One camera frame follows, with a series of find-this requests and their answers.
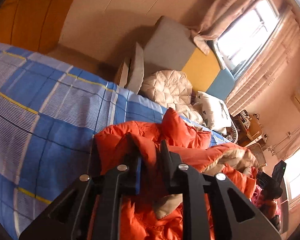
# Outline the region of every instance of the white pillow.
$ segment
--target white pillow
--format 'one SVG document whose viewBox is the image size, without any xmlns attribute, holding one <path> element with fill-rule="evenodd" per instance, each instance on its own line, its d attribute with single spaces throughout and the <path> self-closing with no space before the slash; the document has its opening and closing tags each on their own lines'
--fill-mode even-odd
<svg viewBox="0 0 300 240">
<path fill-rule="evenodd" d="M 231 118 L 224 101 L 205 92 L 198 91 L 194 99 L 202 107 L 202 117 L 210 130 L 221 132 L 231 127 Z"/>
</svg>

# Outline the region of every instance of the cluttered items on desk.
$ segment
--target cluttered items on desk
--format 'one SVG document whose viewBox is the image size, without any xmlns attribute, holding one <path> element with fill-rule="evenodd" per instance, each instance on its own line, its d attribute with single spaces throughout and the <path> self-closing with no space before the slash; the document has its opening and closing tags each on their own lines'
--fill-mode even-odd
<svg viewBox="0 0 300 240">
<path fill-rule="evenodd" d="M 281 239 L 275 227 L 224 174 L 201 174 L 183 163 L 179 154 L 170 152 L 161 141 L 159 168 L 165 190 L 183 195 L 183 239 L 215 240 Z M 119 238 L 121 197 L 138 195 L 142 176 L 141 155 L 127 154 L 122 164 L 104 176 L 83 174 L 21 234 L 20 240 Z M 273 178 L 262 179 L 264 189 Z M 205 193 L 213 219 L 209 226 Z"/>
<path fill-rule="evenodd" d="M 266 144 L 267 134 L 263 134 L 258 114 L 248 114 L 246 110 L 243 110 L 233 117 L 233 122 L 238 131 L 237 143 L 240 146 L 248 147 L 259 143 L 262 147 Z"/>
</svg>

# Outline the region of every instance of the gray cushion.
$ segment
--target gray cushion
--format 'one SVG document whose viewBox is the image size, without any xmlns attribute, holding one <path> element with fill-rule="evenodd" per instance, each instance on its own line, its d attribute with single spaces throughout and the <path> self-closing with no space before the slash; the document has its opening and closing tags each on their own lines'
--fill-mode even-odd
<svg viewBox="0 0 300 240">
<path fill-rule="evenodd" d="M 125 88 L 137 94 L 141 88 L 143 76 L 143 49 L 141 48 L 139 43 L 136 43 L 136 50 L 130 64 L 127 85 L 125 86 Z"/>
<path fill-rule="evenodd" d="M 182 24 L 161 16 L 144 48 L 145 77 L 164 69 L 182 70 L 196 48 L 190 34 Z"/>
</svg>

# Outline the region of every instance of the striped fabric pattern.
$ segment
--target striped fabric pattern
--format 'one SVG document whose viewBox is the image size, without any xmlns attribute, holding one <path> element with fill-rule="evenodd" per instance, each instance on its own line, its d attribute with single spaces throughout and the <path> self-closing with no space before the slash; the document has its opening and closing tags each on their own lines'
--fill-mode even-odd
<svg viewBox="0 0 300 240">
<path fill-rule="evenodd" d="M 0 43 L 0 223 L 18 239 L 74 179 L 94 174 L 94 134 L 130 120 L 161 122 L 165 111 L 75 66 Z M 212 133 L 211 146 L 224 142 Z"/>
</svg>

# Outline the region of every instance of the silver screw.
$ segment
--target silver screw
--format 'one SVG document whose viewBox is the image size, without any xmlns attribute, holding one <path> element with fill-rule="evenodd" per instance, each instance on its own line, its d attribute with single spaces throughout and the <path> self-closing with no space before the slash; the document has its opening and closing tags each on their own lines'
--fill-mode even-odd
<svg viewBox="0 0 300 240">
<path fill-rule="evenodd" d="M 187 169 L 189 169 L 189 166 L 185 163 L 181 163 L 179 164 L 178 168 L 182 171 L 186 171 Z"/>
<path fill-rule="evenodd" d="M 223 173 L 218 173 L 217 175 L 216 175 L 216 178 L 218 179 L 218 180 L 225 180 L 226 179 L 226 176 L 225 176 L 225 174 L 223 174 Z"/>
<path fill-rule="evenodd" d="M 128 169 L 127 165 L 124 165 L 124 164 L 120 164 L 117 169 L 119 171 L 126 171 Z"/>
<path fill-rule="evenodd" d="M 88 181 L 90 179 L 90 176 L 88 174 L 82 174 L 79 179 L 81 181 Z"/>
</svg>

